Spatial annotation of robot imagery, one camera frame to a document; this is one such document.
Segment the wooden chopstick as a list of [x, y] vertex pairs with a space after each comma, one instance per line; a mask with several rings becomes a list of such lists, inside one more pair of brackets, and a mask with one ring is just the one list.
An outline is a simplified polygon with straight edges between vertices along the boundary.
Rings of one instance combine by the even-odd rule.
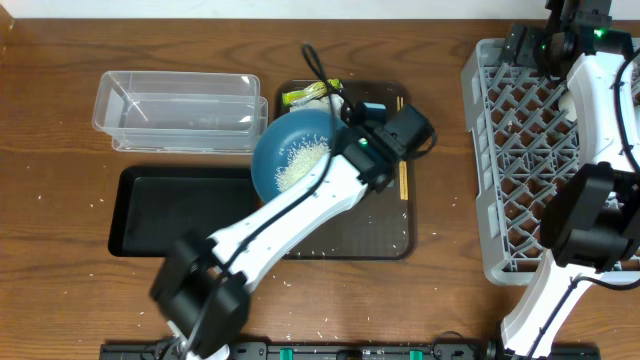
[[[404, 97], [397, 97], [397, 110], [398, 112], [404, 106]], [[408, 171], [407, 171], [407, 163], [406, 161], [400, 161], [398, 164], [398, 184], [399, 184], [399, 195], [400, 199], [403, 201], [408, 201]]]
[[400, 199], [407, 201], [409, 199], [408, 190], [408, 166], [406, 161], [400, 161], [398, 164], [398, 183]]

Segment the white tissue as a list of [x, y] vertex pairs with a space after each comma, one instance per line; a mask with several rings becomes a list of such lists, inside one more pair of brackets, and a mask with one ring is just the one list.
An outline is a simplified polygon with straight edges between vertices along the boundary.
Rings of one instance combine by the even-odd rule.
[[340, 96], [332, 94], [330, 96], [324, 96], [319, 99], [311, 100], [304, 105], [304, 108], [317, 109], [325, 112], [333, 110], [333, 113], [336, 116], [339, 116], [341, 114], [343, 105], [344, 100]]

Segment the green yellow snack wrapper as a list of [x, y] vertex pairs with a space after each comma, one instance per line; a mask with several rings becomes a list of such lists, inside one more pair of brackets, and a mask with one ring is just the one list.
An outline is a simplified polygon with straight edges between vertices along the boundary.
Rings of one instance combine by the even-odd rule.
[[322, 104], [329, 104], [327, 98], [329, 97], [328, 89], [324, 82], [313, 82], [307, 87], [301, 90], [293, 90], [285, 92], [281, 95], [282, 103], [285, 106], [301, 107], [309, 104], [312, 101], [319, 101]]

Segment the pile of white rice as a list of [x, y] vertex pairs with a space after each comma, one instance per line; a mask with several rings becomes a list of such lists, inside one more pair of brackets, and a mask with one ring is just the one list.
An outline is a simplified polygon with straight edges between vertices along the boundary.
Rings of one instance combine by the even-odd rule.
[[280, 192], [285, 192], [306, 175], [330, 151], [325, 136], [306, 135], [288, 148], [279, 150], [283, 165], [276, 168], [274, 180]]

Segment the dark blue plate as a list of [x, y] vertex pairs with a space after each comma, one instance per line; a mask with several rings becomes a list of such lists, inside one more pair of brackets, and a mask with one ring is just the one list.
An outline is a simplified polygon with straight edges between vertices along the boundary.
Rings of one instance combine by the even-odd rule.
[[305, 109], [282, 115], [267, 127], [256, 145], [251, 163], [253, 185], [264, 203], [281, 193], [276, 173], [288, 165], [294, 150], [314, 142], [328, 144], [330, 120], [331, 114], [326, 110]]

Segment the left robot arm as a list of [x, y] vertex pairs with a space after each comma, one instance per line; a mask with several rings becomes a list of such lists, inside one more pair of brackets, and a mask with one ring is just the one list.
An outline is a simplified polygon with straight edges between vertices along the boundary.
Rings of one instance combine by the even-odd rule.
[[279, 117], [255, 154], [315, 129], [329, 130], [331, 150], [287, 191], [206, 238], [175, 242], [150, 289], [176, 336], [181, 359], [226, 359], [229, 343], [248, 320], [251, 294], [270, 269], [325, 222], [381, 192], [400, 161], [425, 155], [433, 125], [411, 105], [390, 119], [367, 110], [344, 125], [330, 111], [300, 110]]

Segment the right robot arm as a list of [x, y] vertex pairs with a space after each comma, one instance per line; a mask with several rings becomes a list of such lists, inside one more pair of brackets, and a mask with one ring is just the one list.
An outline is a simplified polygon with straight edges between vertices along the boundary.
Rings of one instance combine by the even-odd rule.
[[554, 338], [591, 285], [628, 291], [605, 273], [639, 249], [639, 108], [632, 93], [639, 55], [612, 27], [610, 0], [548, 0], [544, 27], [515, 24], [507, 62], [565, 80], [561, 105], [575, 112], [579, 169], [545, 207], [545, 251], [514, 310], [500, 324], [503, 359], [550, 359]]

